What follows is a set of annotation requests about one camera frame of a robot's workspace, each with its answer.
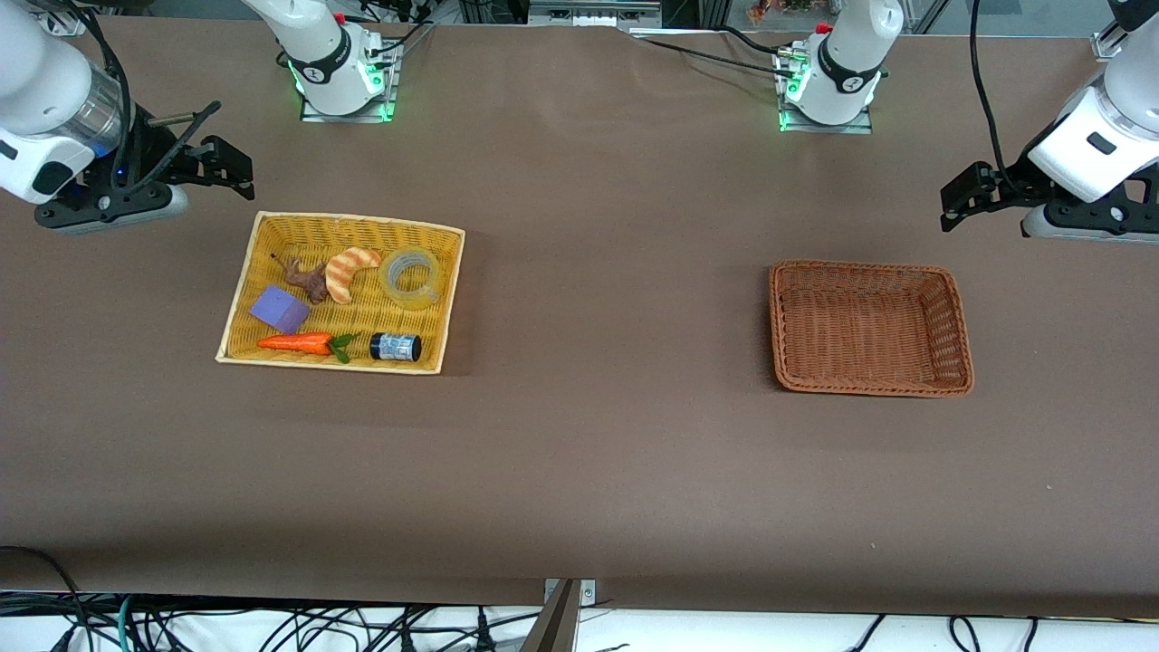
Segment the white floor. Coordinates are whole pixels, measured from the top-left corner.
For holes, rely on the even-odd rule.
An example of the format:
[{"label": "white floor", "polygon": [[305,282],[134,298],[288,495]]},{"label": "white floor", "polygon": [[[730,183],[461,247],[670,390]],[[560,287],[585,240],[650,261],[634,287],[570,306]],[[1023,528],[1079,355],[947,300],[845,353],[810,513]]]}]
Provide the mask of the white floor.
[{"label": "white floor", "polygon": [[[534,608],[488,609],[491,621],[534,611]],[[364,617],[385,623],[398,609],[367,609]],[[262,642],[286,618],[280,613],[235,616],[189,616],[174,621],[173,631],[191,652],[256,652]],[[702,611],[646,611],[586,609],[581,616],[576,652],[847,652],[854,647],[873,616],[819,614],[746,614]],[[982,652],[1021,652],[1029,622],[1013,618],[971,618]],[[531,620],[496,628],[496,642],[519,638],[531,629]],[[473,607],[442,608],[418,627],[475,627]],[[67,629],[56,616],[0,617],[0,652],[43,652]],[[359,627],[344,628],[360,645],[366,635]],[[969,646],[964,628],[961,636]],[[458,635],[417,635],[418,652],[431,652]],[[99,652],[118,652],[99,639]],[[309,652],[350,652],[353,642],[344,635],[323,635]],[[293,647],[292,642],[283,651]],[[460,645],[457,651],[469,650]],[[87,651],[85,637],[73,636],[70,650]],[[956,652],[947,630],[947,618],[935,616],[889,616],[877,629],[866,652]],[[1159,651],[1159,625],[1089,621],[1042,621],[1032,652]]]}]

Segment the black band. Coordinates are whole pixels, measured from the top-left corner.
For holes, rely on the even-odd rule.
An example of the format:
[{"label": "black band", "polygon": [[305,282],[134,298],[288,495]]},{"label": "black band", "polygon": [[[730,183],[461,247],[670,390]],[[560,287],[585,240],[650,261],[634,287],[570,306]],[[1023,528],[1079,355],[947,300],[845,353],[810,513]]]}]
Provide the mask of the black band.
[{"label": "black band", "polygon": [[865,88],[866,83],[873,81],[873,78],[877,75],[877,71],[881,69],[881,64],[862,72],[854,72],[841,66],[829,53],[828,36],[821,42],[821,46],[817,47],[817,59],[821,61],[821,69],[825,72],[825,76],[832,79],[833,83],[837,85],[837,91],[845,95],[852,95]]},{"label": "black band", "polygon": [[334,71],[347,63],[347,59],[350,58],[350,32],[342,28],[338,31],[342,32],[342,42],[338,43],[338,47],[334,52],[326,57],[316,61],[300,61],[290,57],[290,65],[298,71],[302,79],[311,83],[326,83],[330,81]]}]

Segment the yellow wicker basket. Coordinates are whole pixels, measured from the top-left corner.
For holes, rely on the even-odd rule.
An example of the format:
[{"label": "yellow wicker basket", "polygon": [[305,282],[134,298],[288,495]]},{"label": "yellow wicker basket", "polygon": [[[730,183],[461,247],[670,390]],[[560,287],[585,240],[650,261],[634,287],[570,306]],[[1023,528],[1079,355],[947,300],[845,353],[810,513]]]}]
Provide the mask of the yellow wicker basket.
[{"label": "yellow wicker basket", "polygon": [[[438,374],[446,351],[465,235],[464,230],[450,226],[382,217],[258,212],[226,320],[218,362],[380,374]],[[306,301],[305,290],[285,281],[282,265],[271,254],[280,259],[300,257],[301,269],[309,270],[347,247],[373,249],[385,259],[391,251],[407,244],[423,247],[438,259],[443,269],[442,286],[435,287],[440,296],[438,302],[424,309],[403,309],[387,296],[378,270],[366,269],[358,272],[350,284],[353,301],[338,305],[327,299],[311,306],[309,316],[299,329],[301,334],[326,331],[335,337],[355,335],[355,340],[347,347],[349,365],[342,365],[333,357],[257,347],[257,340],[278,335],[271,325],[249,313],[249,306],[267,286],[276,285]],[[418,361],[372,359],[370,338],[384,332],[421,336],[423,347]]]}]

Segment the basket rim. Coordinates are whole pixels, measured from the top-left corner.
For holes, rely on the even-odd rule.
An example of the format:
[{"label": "basket rim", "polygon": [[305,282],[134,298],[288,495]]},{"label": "basket rim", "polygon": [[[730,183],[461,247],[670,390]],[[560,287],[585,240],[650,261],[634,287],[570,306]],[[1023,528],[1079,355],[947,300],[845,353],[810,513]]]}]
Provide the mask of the basket rim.
[{"label": "basket rim", "polygon": [[444,334],[450,332],[451,324],[451,313],[454,309],[454,292],[459,285],[459,271],[462,266],[462,249],[466,248],[467,232],[462,228],[455,226],[447,226],[445,224],[435,224],[432,221],[417,221],[413,219],[399,219],[396,217],[377,217],[370,214],[351,214],[341,212],[296,212],[296,211],[265,211],[260,210],[257,214],[254,215],[254,226],[249,232],[249,241],[246,242],[246,257],[241,261],[241,272],[238,276],[238,286],[233,291],[233,299],[229,301],[229,314],[225,320],[225,331],[221,334],[221,343],[218,345],[217,356],[213,358],[217,362],[226,365],[255,365],[260,367],[290,367],[293,369],[326,369],[331,372],[369,372],[377,374],[401,374],[408,376],[435,376],[443,373],[443,360],[446,358],[446,345],[449,338],[444,336],[443,346],[439,349],[438,359],[435,362],[435,368],[427,369],[382,369],[374,367],[348,367],[348,366],[335,366],[335,365],[320,365],[315,362],[282,362],[275,360],[242,360],[240,358],[231,358],[228,356],[229,345],[229,334],[233,330],[233,318],[238,314],[238,302],[241,299],[241,291],[246,286],[246,277],[249,274],[249,263],[254,256],[254,243],[257,241],[257,232],[261,228],[262,221],[270,217],[314,217],[321,219],[335,219],[335,220],[357,220],[357,221],[378,221],[380,224],[407,224],[411,226],[423,226],[428,228],[437,228],[439,230],[450,230],[459,235],[459,247],[454,256],[454,270],[455,272],[450,277],[450,285],[447,287],[447,307],[446,307],[446,318],[443,322]]},{"label": "basket rim", "polygon": [[[785,308],[781,303],[782,273],[795,269],[861,269],[870,271],[920,271],[932,273],[943,279],[946,293],[952,302],[954,321],[956,325],[956,338],[962,352],[962,365],[964,375],[962,384],[947,389],[901,389],[890,387],[885,381],[874,382],[850,382],[846,384],[810,382],[789,374],[786,368],[786,334],[785,334]],[[770,317],[772,318],[773,340],[773,372],[778,382],[786,389],[799,393],[814,394],[845,394],[866,396],[897,396],[897,397],[963,397],[974,390],[974,358],[970,354],[970,340],[965,329],[965,313],[962,307],[962,294],[957,287],[957,280],[949,269],[935,264],[909,264],[909,263],[875,263],[875,262],[846,262],[814,258],[788,258],[778,262],[768,270],[768,303]]]}]

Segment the basket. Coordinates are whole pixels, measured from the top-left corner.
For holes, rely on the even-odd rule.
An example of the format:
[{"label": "basket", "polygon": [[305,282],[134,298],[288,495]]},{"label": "basket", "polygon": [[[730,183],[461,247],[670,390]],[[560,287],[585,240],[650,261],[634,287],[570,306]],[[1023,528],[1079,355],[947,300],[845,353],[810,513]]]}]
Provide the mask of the basket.
[{"label": "basket", "polygon": [[[464,236],[464,230],[459,228],[422,221],[356,214],[258,212],[217,361],[381,374],[438,374],[446,351]],[[387,296],[378,270],[365,269],[355,274],[350,284],[351,302],[338,305],[327,299],[312,305],[309,316],[299,329],[301,334],[326,331],[335,337],[355,335],[347,347],[351,359],[349,365],[342,365],[333,357],[257,347],[257,340],[278,335],[271,325],[249,313],[249,306],[268,285],[277,285],[306,301],[305,290],[285,281],[280,263],[270,254],[277,254],[283,259],[300,257],[301,268],[311,269],[347,247],[373,249],[386,258],[393,250],[408,244],[429,250],[442,266],[442,286],[436,287],[442,296],[438,302],[424,309],[404,309]],[[416,362],[370,358],[370,338],[380,332],[422,337],[421,358]]]},{"label": "basket", "polygon": [[953,397],[974,389],[962,300],[940,266],[787,259],[768,273],[787,389]]}]

